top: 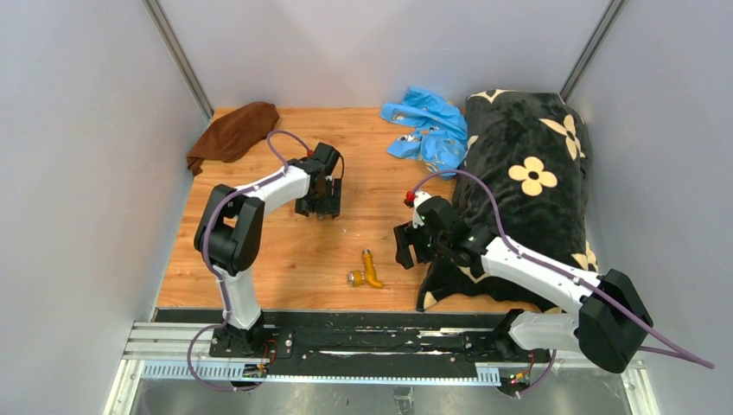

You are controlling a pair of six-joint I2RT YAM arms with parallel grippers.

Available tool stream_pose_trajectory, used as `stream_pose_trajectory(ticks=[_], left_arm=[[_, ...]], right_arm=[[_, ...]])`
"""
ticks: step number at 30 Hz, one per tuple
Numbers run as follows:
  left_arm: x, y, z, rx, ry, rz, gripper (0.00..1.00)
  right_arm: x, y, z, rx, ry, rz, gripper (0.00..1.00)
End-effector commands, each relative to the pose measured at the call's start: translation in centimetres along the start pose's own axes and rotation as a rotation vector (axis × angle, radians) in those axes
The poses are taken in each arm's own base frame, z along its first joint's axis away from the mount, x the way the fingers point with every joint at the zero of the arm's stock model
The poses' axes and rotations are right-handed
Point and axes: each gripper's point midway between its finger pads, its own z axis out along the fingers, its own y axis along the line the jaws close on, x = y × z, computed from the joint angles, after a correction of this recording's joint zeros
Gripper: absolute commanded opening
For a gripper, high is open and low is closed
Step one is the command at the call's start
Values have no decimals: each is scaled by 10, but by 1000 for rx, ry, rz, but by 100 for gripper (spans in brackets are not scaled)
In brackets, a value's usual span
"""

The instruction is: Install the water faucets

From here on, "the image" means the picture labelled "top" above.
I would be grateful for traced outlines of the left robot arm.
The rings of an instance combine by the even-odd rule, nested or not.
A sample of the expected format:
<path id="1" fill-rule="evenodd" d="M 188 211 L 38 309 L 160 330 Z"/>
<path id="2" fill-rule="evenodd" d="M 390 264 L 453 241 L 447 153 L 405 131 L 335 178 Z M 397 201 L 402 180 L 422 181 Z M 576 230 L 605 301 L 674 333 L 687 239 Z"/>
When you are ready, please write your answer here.
<path id="1" fill-rule="evenodd" d="M 266 344 L 265 320 L 253 283 L 265 217 L 293 203 L 294 211 L 323 220 L 341 213 L 342 179 L 334 175 L 341 153 L 319 143 L 307 156 L 291 159 L 275 173 L 236 188 L 212 190 L 194 237 L 194 247 L 217 278 L 224 304 L 215 329 L 216 346 L 244 357 Z"/>

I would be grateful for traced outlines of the yellow brass water faucet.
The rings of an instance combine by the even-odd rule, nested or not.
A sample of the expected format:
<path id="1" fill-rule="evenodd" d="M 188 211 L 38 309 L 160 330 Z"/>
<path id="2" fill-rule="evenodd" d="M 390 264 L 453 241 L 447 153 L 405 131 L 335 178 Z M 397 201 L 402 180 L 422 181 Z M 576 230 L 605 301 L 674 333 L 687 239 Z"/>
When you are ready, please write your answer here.
<path id="1" fill-rule="evenodd" d="M 368 285 L 374 289 L 383 289 L 384 283 L 377 277 L 373 262 L 373 254 L 369 249 L 364 249 L 361 254 L 363 268 L 361 270 L 349 271 L 346 274 L 347 283 L 352 286 Z"/>

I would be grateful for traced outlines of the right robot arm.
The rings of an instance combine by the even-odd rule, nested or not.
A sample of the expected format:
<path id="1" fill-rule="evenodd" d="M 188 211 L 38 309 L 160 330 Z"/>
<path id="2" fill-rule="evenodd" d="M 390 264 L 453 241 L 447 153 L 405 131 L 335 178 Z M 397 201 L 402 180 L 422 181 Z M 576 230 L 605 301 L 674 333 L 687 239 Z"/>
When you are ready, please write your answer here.
<path id="1" fill-rule="evenodd" d="M 394 228 L 396 260 L 405 269 L 430 265 L 417 294 L 418 311 L 498 283 L 560 309 L 557 314 L 508 312 L 491 340 L 501 358 L 514 361 L 529 350 L 562 350 L 619 374 L 653 334 L 653 320 L 627 274 L 612 269 L 601 275 L 564 264 L 521 245 L 501 224 L 470 226 L 441 196 L 410 191 L 405 205 L 412 217 Z"/>

